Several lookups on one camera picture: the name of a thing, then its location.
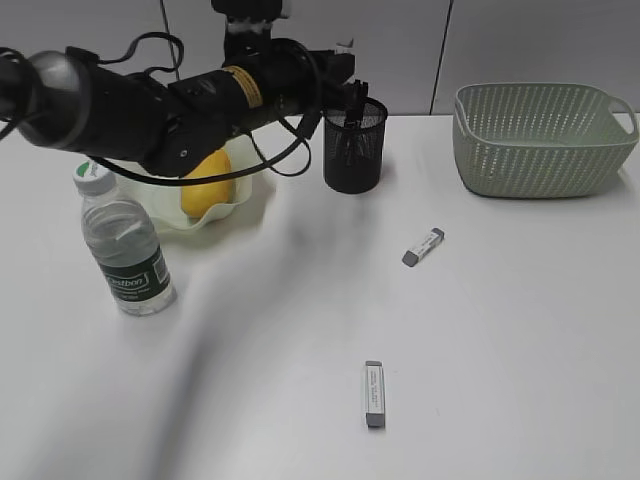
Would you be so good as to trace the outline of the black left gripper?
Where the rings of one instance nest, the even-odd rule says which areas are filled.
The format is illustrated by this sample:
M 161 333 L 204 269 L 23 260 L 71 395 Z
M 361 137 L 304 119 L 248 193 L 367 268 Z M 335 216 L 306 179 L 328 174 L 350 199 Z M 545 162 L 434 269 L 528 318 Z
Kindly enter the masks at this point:
M 266 125 L 290 115 L 315 122 L 324 110 L 346 106 L 345 125 L 360 125 L 369 83 L 353 83 L 355 72 L 351 52 L 269 39 L 225 58 L 222 111 L 233 125 Z

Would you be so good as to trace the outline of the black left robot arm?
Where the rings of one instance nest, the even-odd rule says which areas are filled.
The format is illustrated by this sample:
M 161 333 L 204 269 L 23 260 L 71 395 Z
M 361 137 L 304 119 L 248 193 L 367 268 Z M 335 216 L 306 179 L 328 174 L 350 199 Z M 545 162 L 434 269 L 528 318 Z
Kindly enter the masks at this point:
M 229 140 L 291 115 L 300 117 L 295 143 L 310 139 L 325 112 L 354 100 L 355 64 L 350 53 L 276 38 L 217 70 L 162 84 L 153 68 L 123 75 L 80 48 L 29 57 L 3 48 L 1 132 L 118 173 L 136 163 L 144 183 L 188 185 Z

